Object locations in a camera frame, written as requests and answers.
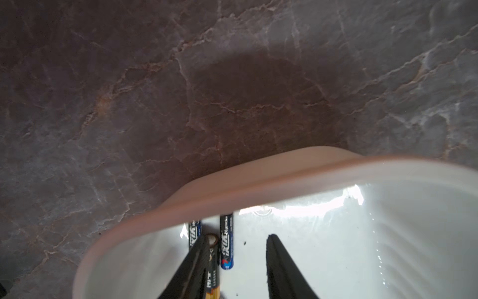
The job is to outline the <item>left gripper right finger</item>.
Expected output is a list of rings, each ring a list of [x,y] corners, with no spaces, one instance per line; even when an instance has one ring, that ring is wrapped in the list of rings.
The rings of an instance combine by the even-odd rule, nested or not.
[[[319,298],[275,234],[266,241],[266,269],[270,299]]]

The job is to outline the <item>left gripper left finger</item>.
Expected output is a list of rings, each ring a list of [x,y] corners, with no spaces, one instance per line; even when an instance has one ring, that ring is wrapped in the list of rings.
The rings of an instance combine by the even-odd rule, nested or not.
[[[196,240],[158,299],[204,299],[206,297],[209,245],[209,239],[205,235]]]

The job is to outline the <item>black gold AA battery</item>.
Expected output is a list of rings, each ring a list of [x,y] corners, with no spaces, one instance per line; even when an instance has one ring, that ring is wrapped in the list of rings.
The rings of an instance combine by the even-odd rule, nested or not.
[[[219,275],[219,237],[216,234],[206,234],[209,241],[209,263],[205,281],[205,298],[220,298],[220,275]]]

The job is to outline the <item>white oval storage tray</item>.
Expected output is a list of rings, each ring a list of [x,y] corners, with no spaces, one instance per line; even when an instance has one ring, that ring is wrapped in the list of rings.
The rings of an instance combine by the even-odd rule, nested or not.
[[[266,299],[276,234],[322,299],[475,299],[478,172],[426,158],[311,147],[187,183],[105,233],[80,263],[75,299],[156,299],[189,251],[188,223],[234,215],[220,298]]]

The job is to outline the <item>black battery tray left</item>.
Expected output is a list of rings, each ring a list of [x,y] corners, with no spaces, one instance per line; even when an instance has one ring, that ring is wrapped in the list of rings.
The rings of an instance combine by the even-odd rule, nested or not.
[[[188,223],[188,241],[189,249],[192,249],[195,242],[202,234],[202,222],[201,221],[192,221]]]

